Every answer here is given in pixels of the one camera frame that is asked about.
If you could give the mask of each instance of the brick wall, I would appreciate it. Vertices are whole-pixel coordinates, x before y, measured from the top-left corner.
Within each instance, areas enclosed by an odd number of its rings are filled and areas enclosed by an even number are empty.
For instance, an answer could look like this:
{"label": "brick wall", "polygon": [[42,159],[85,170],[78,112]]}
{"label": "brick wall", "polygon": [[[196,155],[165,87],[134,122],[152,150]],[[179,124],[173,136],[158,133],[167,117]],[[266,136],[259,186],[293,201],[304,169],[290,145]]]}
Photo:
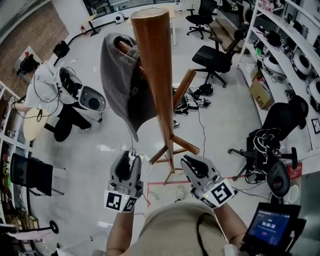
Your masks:
{"label": "brick wall", "polygon": [[49,60],[53,49],[68,36],[68,31],[51,2],[40,7],[24,19],[0,44],[0,80],[20,97],[28,85],[16,76],[14,65],[28,47],[44,62]]}

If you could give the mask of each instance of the device screen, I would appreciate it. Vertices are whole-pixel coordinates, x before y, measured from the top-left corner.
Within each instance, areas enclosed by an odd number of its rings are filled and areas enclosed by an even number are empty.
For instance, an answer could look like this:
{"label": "device screen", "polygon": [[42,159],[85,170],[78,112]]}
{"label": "device screen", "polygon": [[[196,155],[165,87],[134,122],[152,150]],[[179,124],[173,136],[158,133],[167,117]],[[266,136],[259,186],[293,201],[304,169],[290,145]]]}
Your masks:
{"label": "device screen", "polygon": [[290,220],[289,214],[259,210],[249,234],[277,246]]}

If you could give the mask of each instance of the black pants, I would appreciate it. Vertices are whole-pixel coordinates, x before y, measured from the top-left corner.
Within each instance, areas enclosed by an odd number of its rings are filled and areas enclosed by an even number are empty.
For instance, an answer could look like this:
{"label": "black pants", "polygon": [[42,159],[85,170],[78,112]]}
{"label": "black pants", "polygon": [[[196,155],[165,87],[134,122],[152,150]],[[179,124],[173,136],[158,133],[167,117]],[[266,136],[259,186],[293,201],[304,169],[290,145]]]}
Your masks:
{"label": "black pants", "polygon": [[58,117],[65,120],[66,122],[71,122],[73,125],[80,127],[84,130],[91,127],[89,123],[79,112],[77,112],[72,106],[74,104],[63,104],[63,108],[58,114]]}

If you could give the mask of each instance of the wooden coat rack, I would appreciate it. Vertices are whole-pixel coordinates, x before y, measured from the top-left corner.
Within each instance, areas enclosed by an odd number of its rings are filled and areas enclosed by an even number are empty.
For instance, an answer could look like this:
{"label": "wooden coat rack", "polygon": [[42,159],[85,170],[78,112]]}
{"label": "wooden coat rack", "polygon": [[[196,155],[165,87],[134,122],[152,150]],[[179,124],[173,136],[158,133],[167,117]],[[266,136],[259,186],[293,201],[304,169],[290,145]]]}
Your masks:
{"label": "wooden coat rack", "polygon": [[[174,135],[173,121],[174,110],[185,95],[196,72],[192,69],[186,72],[173,96],[169,11],[159,7],[138,10],[131,15],[131,21],[140,53],[139,69],[148,81],[164,139],[164,146],[150,159],[149,163],[151,165],[169,163],[170,173],[163,183],[165,185],[175,170],[182,170],[174,167],[175,154],[189,151],[197,155],[200,152],[198,147]],[[119,41],[117,47],[124,54],[127,54],[131,48],[123,41]],[[174,151],[173,143],[182,148]],[[159,159],[165,152],[166,159]]]}

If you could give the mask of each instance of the round table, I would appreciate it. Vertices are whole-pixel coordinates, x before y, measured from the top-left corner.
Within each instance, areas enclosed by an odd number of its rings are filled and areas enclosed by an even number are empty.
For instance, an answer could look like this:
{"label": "round table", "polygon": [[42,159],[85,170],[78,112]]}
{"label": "round table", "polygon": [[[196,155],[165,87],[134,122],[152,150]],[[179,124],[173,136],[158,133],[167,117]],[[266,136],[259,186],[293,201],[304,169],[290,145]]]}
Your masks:
{"label": "round table", "polygon": [[45,128],[54,133],[57,142],[63,142],[70,134],[72,123],[62,119],[56,123],[55,127],[47,123],[49,113],[44,108],[34,107],[25,114],[23,124],[23,135],[27,141],[33,141],[40,131]]}

